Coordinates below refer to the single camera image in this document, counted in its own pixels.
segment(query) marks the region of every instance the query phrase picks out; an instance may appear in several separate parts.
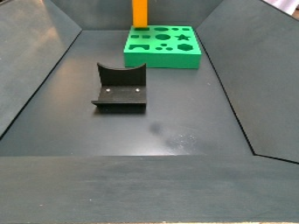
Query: green shape sorter block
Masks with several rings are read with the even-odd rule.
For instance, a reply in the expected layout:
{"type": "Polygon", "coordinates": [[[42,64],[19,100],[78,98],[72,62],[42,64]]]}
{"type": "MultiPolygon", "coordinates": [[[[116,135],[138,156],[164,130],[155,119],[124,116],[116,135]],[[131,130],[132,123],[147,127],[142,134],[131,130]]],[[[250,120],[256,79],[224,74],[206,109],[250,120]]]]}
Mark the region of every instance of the green shape sorter block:
{"type": "Polygon", "coordinates": [[[190,26],[132,26],[124,55],[126,67],[199,68],[202,49],[190,26]]]}

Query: star-shaped hole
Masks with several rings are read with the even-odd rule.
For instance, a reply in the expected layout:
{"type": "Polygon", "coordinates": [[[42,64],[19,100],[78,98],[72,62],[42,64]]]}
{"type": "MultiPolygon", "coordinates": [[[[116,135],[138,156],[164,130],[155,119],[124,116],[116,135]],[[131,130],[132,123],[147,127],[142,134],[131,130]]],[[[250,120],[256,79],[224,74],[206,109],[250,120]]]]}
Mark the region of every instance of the star-shaped hole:
{"type": "Polygon", "coordinates": [[[178,40],[190,40],[188,36],[184,36],[183,34],[180,36],[175,36],[178,40]]]}

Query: dark gray surface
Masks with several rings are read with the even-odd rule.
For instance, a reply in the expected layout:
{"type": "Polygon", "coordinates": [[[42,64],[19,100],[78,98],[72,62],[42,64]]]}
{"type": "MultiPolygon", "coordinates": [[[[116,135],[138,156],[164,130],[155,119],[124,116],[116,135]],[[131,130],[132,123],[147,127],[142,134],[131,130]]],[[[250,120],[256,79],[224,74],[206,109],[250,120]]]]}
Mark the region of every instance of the dark gray surface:
{"type": "Polygon", "coordinates": [[[299,162],[298,21],[226,0],[198,32],[255,153],[299,162]]]}
{"type": "Polygon", "coordinates": [[[0,136],[80,33],[50,1],[0,5],[0,136]]]}
{"type": "Polygon", "coordinates": [[[298,221],[299,166],[262,157],[2,157],[0,222],[298,221]]]}
{"type": "Polygon", "coordinates": [[[102,115],[98,62],[124,65],[128,31],[84,31],[0,142],[2,156],[251,155],[207,56],[147,69],[144,115],[102,115]]]}
{"type": "MultiPolygon", "coordinates": [[[[132,0],[52,0],[83,30],[128,30],[132,0]]],[[[151,25],[196,27],[223,0],[150,0],[151,25]]]]}

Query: black holder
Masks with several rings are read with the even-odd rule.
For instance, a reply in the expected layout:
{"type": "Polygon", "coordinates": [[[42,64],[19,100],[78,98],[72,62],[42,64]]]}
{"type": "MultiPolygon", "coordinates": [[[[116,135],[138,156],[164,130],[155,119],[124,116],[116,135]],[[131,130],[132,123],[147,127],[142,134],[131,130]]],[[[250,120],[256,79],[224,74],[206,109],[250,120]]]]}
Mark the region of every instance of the black holder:
{"type": "Polygon", "coordinates": [[[98,63],[102,89],[92,103],[102,113],[146,112],[146,64],[130,69],[114,69],[98,63]]]}

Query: orange block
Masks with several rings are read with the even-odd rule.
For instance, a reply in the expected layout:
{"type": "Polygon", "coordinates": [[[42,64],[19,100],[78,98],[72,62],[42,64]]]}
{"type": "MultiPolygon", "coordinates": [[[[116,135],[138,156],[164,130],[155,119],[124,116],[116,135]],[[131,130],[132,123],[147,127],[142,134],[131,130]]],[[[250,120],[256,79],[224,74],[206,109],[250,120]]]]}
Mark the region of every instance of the orange block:
{"type": "Polygon", "coordinates": [[[147,0],[132,0],[134,27],[147,27],[147,0]]]}

